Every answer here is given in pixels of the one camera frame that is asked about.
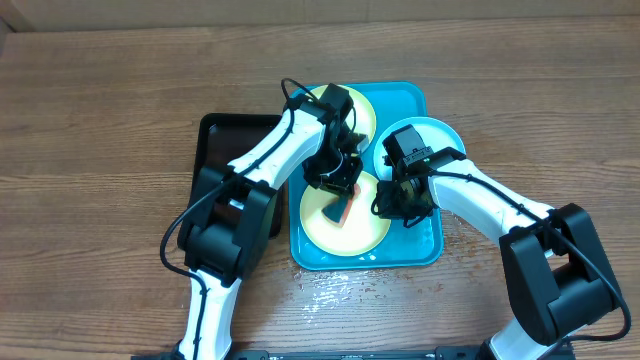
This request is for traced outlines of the orange and green sponge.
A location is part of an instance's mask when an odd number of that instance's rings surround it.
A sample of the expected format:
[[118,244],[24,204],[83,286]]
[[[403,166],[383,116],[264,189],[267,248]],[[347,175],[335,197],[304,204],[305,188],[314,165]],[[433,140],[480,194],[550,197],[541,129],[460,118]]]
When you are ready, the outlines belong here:
[[354,194],[351,197],[338,197],[335,201],[322,209],[323,216],[334,226],[343,227],[349,215],[353,202],[361,193],[361,187],[354,185]]

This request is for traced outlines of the yellow plate top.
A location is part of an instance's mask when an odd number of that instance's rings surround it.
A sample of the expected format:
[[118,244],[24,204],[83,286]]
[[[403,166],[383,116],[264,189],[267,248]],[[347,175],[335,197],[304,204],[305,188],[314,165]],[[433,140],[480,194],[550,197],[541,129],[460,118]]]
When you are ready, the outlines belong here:
[[321,97],[327,85],[306,93],[309,101],[294,111],[293,145],[295,154],[306,160],[319,155],[331,160],[338,155],[347,158],[361,156],[373,141],[376,115],[369,100],[352,87],[341,85],[353,102],[349,113],[339,120],[339,114],[326,110]]

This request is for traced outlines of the yellow plate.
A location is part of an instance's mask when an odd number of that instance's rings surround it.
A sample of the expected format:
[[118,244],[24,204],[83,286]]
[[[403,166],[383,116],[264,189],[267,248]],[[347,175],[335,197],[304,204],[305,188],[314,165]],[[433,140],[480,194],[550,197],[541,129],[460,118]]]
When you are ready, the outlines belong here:
[[361,156],[373,141],[376,115],[369,100],[352,87],[341,85],[353,102],[349,113],[339,120],[339,114],[326,110],[321,97],[327,85],[306,93],[309,101],[294,111],[293,145],[295,154],[306,160],[319,155],[331,160],[338,155],[347,158]]
[[371,212],[377,184],[373,175],[360,174],[355,199],[347,208],[343,223],[332,222],[322,213],[338,197],[307,186],[300,201],[300,220],[309,239],[321,250],[337,256],[361,255],[376,247],[391,226],[390,220]]

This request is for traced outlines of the yellow plate bottom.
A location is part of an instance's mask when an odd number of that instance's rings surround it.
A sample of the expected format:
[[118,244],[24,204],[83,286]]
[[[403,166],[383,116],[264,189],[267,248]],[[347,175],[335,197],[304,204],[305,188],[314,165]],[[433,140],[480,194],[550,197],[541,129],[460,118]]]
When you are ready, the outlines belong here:
[[300,201],[300,220],[309,239],[321,250],[337,256],[361,255],[376,247],[391,226],[390,220],[371,212],[377,184],[373,175],[360,174],[355,199],[347,208],[343,223],[332,222],[322,213],[338,197],[307,186]]

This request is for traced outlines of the light blue plate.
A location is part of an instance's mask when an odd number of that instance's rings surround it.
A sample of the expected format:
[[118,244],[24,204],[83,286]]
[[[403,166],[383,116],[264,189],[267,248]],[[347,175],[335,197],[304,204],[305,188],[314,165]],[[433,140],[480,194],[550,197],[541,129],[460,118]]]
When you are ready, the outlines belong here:
[[466,152],[465,145],[457,132],[446,123],[431,117],[409,117],[393,123],[385,129],[373,149],[373,166],[376,177],[379,180],[390,180],[392,178],[392,168],[384,164],[383,157],[387,155],[384,149],[383,140],[393,131],[412,125],[421,136],[426,146],[430,146],[433,151],[441,150],[445,147],[452,147],[462,153]]

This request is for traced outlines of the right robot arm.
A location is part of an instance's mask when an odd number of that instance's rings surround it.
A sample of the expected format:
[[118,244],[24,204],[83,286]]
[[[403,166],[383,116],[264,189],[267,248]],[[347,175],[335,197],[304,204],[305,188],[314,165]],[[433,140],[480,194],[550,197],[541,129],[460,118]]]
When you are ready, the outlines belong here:
[[514,192],[479,170],[459,139],[405,121],[374,148],[374,215],[411,228],[446,210],[500,251],[513,320],[480,345],[438,347],[436,358],[572,359],[575,342],[626,337],[631,312],[587,211]]

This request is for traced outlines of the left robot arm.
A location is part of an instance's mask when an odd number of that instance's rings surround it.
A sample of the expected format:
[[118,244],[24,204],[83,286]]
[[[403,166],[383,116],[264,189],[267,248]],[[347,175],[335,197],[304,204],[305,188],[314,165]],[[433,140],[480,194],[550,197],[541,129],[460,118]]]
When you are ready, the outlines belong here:
[[191,281],[185,335],[172,359],[223,359],[231,348],[231,319],[243,279],[269,239],[280,188],[297,167],[315,189],[337,196],[338,219],[354,197],[368,138],[355,130],[348,90],[329,84],[321,95],[303,88],[288,96],[275,128],[253,149],[224,166],[203,166],[193,177],[187,208],[166,230],[177,238]]

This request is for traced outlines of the teal plastic tray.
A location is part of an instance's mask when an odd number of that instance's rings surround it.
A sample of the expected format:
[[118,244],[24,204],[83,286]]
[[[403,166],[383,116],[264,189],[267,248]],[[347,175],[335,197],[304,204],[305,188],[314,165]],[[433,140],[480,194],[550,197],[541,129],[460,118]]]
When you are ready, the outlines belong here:
[[[364,95],[373,107],[376,114],[374,141],[384,137],[398,121],[427,115],[423,92],[410,82],[352,83],[350,87]],[[303,230],[300,201],[306,188],[302,169],[298,167],[288,179],[290,247],[293,259],[307,270],[424,266],[435,262],[443,252],[442,220],[440,212],[436,210],[431,217],[412,228],[404,227],[401,220],[393,220],[382,241],[361,255],[331,255],[314,245]]]

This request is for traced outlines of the black rectangular tray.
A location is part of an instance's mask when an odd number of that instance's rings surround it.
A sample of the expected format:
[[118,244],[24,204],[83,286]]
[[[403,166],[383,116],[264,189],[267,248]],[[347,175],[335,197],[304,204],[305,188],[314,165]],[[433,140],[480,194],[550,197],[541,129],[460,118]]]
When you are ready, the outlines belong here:
[[[209,113],[200,122],[198,144],[192,180],[192,191],[203,166],[224,166],[255,147],[279,123],[279,115]],[[279,235],[282,228],[284,191],[278,191],[269,238]],[[216,203],[209,223],[237,225],[242,211],[231,205]]]

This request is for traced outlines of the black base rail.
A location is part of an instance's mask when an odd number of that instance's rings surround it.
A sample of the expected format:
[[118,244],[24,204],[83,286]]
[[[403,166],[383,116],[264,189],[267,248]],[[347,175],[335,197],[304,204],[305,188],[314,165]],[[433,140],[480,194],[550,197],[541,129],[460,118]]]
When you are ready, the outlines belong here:
[[[374,351],[374,352],[291,352],[269,354],[265,350],[231,352],[226,360],[479,360],[489,359],[488,350],[482,346],[439,346],[423,351]],[[177,347],[171,352],[154,355],[133,355],[132,360],[177,360]],[[562,345],[542,359],[575,360],[571,345]]]

